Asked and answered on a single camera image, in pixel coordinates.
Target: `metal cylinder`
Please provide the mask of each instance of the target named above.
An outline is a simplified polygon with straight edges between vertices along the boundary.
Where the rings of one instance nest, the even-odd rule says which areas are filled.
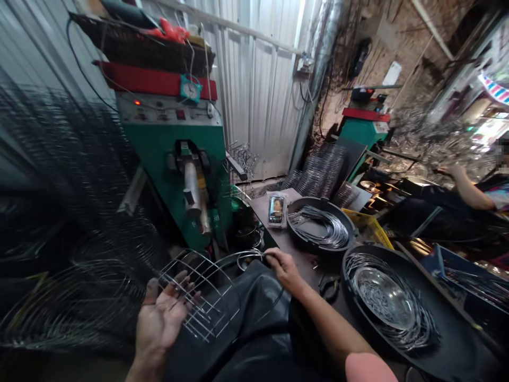
[[[210,221],[208,219],[207,203],[205,203],[203,198],[201,198],[200,225],[202,236],[210,237],[212,235],[212,229],[210,228]]]
[[[198,221],[201,217],[201,196],[198,187],[198,176],[196,166],[193,162],[186,162],[184,167],[184,195],[186,199],[186,214]]]

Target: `red object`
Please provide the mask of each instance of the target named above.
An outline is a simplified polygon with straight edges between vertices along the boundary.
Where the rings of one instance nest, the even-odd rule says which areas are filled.
[[[374,122],[377,122],[377,121],[389,122],[391,120],[390,114],[380,114],[376,111],[353,109],[353,108],[344,108],[343,115],[345,117],[367,119],[367,120],[372,120]]]
[[[175,113],[177,114],[177,119],[184,120],[186,118],[186,114],[183,110],[175,110]]]
[[[170,24],[170,22],[165,18],[160,18],[161,28],[164,31],[161,32],[160,29],[149,29],[145,31],[146,34],[150,34],[151,36],[156,36],[165,40],[176,41],[181,44],[186,43],[186,39],[189,38],[189,31],[182,27],[174,27]]]
[[[180,96],[180,74],[152,69],[143,69],[136,66],[102,62],[104,74],[116,83],[104,78],[110,88],[117,91],[129,90],[133,93],[158,94],[160,96]],[[198,78],[201,89],[201,99],[208,100],[207,78]],[[210,94],[213,101],[217,100],[217,87],[215,81],[210,81]]]

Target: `control panel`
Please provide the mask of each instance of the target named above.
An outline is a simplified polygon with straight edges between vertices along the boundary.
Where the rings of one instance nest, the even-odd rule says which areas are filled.
[[[206,100],[190,106],[176,97],[116,92],[120,121],[140,125],[217,126],[221,117]]]

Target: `electrical box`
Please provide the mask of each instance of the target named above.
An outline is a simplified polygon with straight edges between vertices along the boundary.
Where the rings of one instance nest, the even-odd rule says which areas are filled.
[[[314,59],[309,56],[306,52],[302,54],[301,57],[298,58],[295,74],[300,76],[309,76],[313,73],[314,70]]]

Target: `switch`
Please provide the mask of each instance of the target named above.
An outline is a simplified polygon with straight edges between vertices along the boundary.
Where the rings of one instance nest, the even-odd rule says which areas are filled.
[[[176,110],[175,112],[177,113],[177,119],[178,120],[185,120],[186,119],[186,114],[184,113],[184,111],[182,109]]]

